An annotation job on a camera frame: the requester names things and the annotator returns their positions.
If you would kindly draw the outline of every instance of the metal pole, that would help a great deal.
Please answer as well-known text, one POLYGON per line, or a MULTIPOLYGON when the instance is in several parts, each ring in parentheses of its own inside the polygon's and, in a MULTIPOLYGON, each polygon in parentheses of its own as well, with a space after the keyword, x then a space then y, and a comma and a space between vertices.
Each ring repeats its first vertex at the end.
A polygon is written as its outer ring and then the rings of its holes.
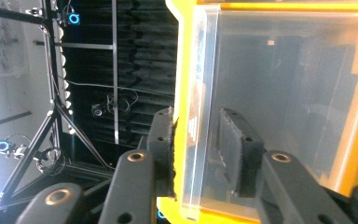
POLYGON ((117 96, 117 2, 112 0, 112 45, 113 45, 113 101, 115 102, 115 143, 118 144, 118 96, 117 96))
MULTIPOLYGON (((54 27, 53 16, 51 10, 50 0, 41 0, 41 7, 43 10, 43 16, 45 18, 44 28, 45 32, 45 52, 46 52, 46 64, 48 68, 48 86, 50 100, 60 101, 60 89, 58 82, 58 65, 56 58, 56 47, 54 45, 54 27)), ((60 133, 62 133, 62 119, 58 116, 52 127, 54 133, 54 146, 60 147, 60 133)))
POLYGON ((13 173, 11 174, 10 178, 2 189, 0 193, 1 200, 6 200, 10 198, 14 190, 16 190, 30 163, 34 159, 34 154, 45 140, 45 137, 48 134, 48 131, 50 130, 56 117, 57 116, 55 109, 49 111, 48 116, 45 118, 45 120, 43 120, 43 123, 37 131, 36 135, 34 136, 34 139, 32 140, 31 144, 25 150, 24 157, 21 158, 19 164, 17 164, 16 168, 14 169, 13 173))
POLYGON ((24 21, 33 24, 42 25, 44 23, 44 18, 35 17, 32 15, 23 14, 16 11, 10 11, 0 8, 0 18, 10 19, 14 21, 24 21))
POLYGON ((24 113, 15 115, 15 116, 11 116, 11 117, 8 117, 8 118, 5 118, 5 119, 0 119, 0 124, 11 122, 12 120, 15 120, 15 119, 21 119, 21 118, 24 118, 24 117, 26 117, 28 115, 32 115, 31 111, 27 111, 27 112, 24 112, 24 113))

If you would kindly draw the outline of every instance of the camera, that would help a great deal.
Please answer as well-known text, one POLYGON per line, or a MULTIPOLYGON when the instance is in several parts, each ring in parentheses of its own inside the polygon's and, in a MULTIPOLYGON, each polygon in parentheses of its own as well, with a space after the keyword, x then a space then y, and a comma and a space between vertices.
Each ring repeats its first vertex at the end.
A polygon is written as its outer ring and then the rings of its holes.
POLYGON ((105 105, 93 105, 91 113, 94 118, 100 117, 107 112, 105 105))
POLYGON ((14 149, 15 145, 6 141, 0 140, 0 154, 10 154, 10 152, 14 149))

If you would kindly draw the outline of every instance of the motion capture camera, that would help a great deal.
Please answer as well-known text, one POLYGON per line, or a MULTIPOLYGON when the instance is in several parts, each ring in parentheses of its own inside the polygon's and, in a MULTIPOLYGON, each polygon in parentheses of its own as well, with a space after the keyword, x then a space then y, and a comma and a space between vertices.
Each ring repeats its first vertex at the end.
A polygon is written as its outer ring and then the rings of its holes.
POLYGON ((10 152, 14 149, 14 147, 14 144, 6 140, 0 140, 0 154, 9 155, 10 152))
POLYGON ((66 16, 66 21, 69 25, 80 25, 80 15, 77 13, 69 13, 66 16))
POLYGON ((94 118, 100 117, 107 112, 106 106, 104 105, 93 105, 91 108, 91 113, 94 118))

